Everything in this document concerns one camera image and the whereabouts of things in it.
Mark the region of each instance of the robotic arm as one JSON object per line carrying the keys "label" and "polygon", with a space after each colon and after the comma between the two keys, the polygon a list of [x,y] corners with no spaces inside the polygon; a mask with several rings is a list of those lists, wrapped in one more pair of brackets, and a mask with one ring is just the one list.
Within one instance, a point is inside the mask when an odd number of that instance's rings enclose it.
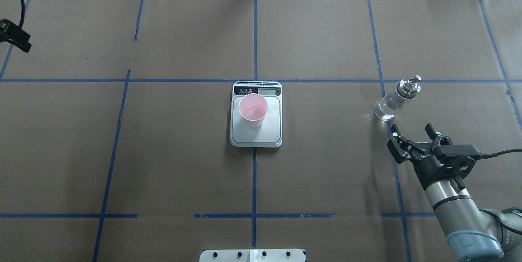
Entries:
{"label": "robotic arm", "polygon": [[425,131],[430,143],[415,143],[403,137],[397,125],[391,128],[388,150],[397,163],[410,160],[436,214],[442,231],[460,262],[522,262],[522,210],[478,209],[464,178],[477,160],[522,149],[481,154],[473,145],[454,145],[431,124]]}

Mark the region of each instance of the metal bracket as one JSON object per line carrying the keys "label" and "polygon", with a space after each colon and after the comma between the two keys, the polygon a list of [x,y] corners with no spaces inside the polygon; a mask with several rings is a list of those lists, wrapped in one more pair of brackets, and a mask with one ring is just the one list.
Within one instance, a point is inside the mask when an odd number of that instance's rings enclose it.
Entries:
{"label": "metal bracket", "polygon": [[306,262],[302,249],[237,249],[205,250],[199,262]]}

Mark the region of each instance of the pink cup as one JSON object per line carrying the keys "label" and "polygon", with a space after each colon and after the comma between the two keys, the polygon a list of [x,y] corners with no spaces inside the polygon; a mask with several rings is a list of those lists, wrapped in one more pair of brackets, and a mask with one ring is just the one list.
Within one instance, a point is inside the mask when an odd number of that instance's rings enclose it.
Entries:
{"label": "pink cup", "polygon": [[261,126],[267,111],[268,103],[265,97],[259,94],[248,94],[239,102],[239,114],[245,120],[245,124],[250,127]]}

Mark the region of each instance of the electronic device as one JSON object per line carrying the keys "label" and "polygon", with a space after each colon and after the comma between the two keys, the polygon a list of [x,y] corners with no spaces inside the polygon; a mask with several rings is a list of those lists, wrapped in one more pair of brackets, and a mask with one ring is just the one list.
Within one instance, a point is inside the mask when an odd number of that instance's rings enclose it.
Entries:
{"label": "electronic device", "polygon": [[[262,95],[268,103],[268,112],[259,128],[246,126],[239,113],[239,102],[250,93]],[[282,86],[279,82],[235,82],[230,105],[230,144],[235,147],[279,147],[283,142],[282,102]]]}

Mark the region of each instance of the clear liquid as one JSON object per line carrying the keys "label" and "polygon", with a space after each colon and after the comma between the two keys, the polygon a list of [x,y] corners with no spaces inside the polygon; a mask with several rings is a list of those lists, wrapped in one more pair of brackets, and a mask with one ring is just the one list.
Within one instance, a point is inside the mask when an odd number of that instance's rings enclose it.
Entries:
{"label": "clear liquid", "polygon": [[389,121],[393,119],[397,112],[401,110],[411,99],[406,99],[399,95],[397,91],[392,90],[384,96],[377,107],[375,108],[375,115],[382,121]]}
{"label": "clear liquid", "polygon": [[377,104],[377,107],[375,108],[375,115],[382,121],[389,121],[390,119],[393,119],[395,117],[396,110],[393,110],[388,105],[384,104],[381,106],[380,102]]}

